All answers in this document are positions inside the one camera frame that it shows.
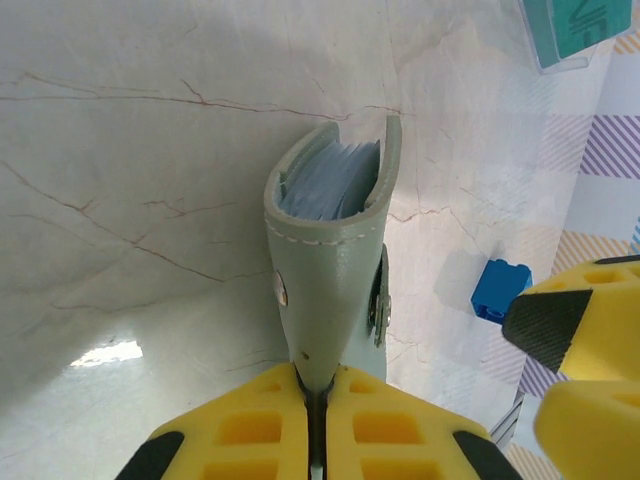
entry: marble surface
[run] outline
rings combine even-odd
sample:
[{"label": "marble surface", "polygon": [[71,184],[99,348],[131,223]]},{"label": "marble surface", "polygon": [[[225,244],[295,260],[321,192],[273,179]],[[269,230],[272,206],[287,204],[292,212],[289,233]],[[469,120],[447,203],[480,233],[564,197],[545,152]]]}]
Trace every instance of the marble surface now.
[{"label": "marble surface", "polygon": [[403,124],[389,382],[490,427],[515,386],[469,298],[488,257],[548,275],[581,154],[546,168],[553,120],[593,114],[609,48],[538,76],[515,0],[1,1],[3,478],[113,478],[286,360],[261,195],[327,119]]}]

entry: blue lego brick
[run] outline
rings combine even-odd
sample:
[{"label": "blue lego brick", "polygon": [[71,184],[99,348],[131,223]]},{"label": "blue lego brick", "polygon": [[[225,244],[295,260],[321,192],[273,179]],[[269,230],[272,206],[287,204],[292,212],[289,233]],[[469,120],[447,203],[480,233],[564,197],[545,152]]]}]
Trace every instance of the blue lego brick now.
[{"label": "blue lego brick", "polygon": [[533,285],[531,269],[509,265],[504,260],[489,260],[471,296],[476,315],[502,325],[511,302]]}]

